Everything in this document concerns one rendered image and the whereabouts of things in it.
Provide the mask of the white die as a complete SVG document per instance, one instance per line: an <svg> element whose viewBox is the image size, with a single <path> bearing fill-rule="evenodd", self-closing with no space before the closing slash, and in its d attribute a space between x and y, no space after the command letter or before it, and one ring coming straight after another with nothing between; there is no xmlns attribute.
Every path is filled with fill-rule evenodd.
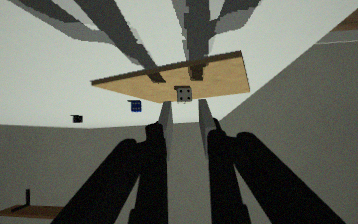
<svg viewBox="0 0 358 224"><path fill-rule="evenodd" d="M190 104L192 102L192 88L177 89L177 104Z"/></svg>

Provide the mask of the tan square mat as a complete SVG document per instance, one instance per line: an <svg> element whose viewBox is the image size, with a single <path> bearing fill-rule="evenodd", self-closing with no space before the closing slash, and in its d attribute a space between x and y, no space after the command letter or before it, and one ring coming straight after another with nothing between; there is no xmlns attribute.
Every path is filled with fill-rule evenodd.
<svg viewBox="0 0 358 224"><path fill-rule="evenodd" d="M250 93L242 52L97 80L91 86L156 103L177 101L178 88L192 88L192 99Z"/></svg>

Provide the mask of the blue die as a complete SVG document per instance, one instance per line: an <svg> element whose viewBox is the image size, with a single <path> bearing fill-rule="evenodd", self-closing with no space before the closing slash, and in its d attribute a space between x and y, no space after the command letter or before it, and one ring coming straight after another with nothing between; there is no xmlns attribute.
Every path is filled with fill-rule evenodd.
<svg viewBox="0 0 358 224"><path fill-rule="evenodd" d="M132 112L142 112L141 101L131 101L131 111Z"/></svg>

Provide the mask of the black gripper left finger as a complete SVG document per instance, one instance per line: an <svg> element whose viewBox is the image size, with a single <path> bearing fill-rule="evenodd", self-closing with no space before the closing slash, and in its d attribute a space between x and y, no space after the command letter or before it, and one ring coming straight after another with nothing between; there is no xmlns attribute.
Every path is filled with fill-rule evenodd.
<svg viewBox="0 0 358 224"><path fill-rule="evenodd" d="M145 131L146 141L119 142L50 224L114 224L139 175L128 224L168 224L171 101L163 102L159 120Z"/></svg>

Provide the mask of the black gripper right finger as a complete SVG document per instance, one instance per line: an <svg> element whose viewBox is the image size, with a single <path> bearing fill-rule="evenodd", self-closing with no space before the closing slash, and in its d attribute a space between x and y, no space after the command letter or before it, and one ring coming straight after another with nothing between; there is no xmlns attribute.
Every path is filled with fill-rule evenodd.
<svg viewBox="0 0 358 224"><path fill-rule="evenodd" d="M227 136L206 99L198 106L212 224L251 224L234 164L272 224L346 224L254 134Z"/></svg>

